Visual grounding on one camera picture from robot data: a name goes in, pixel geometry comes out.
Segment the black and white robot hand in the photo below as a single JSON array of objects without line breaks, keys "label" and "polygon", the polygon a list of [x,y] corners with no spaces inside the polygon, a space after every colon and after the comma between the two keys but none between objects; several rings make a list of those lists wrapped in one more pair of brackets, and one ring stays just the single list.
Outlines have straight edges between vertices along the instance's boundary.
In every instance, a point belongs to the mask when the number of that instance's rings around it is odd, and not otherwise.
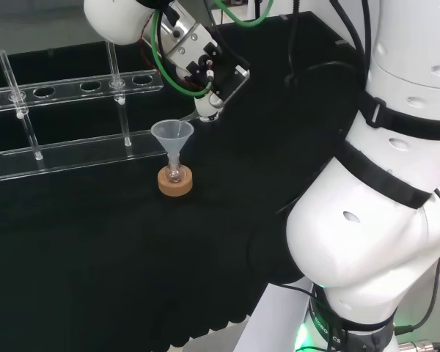
[{"label": "black and white robot hand", "polygon": [[160,17],[161,43],[158,51],[164,53],[166,60],[174,66],[175,78],[185,79],[193,84],[192,91],[200,91],[213,76],[213,69],[208,67],[211,56],[205,51],[205,46],[212,44],[217,48],[218,43],[178,1],[171,1],[168,9],[170,15],[177,17],[173,20],[165,15]]}]

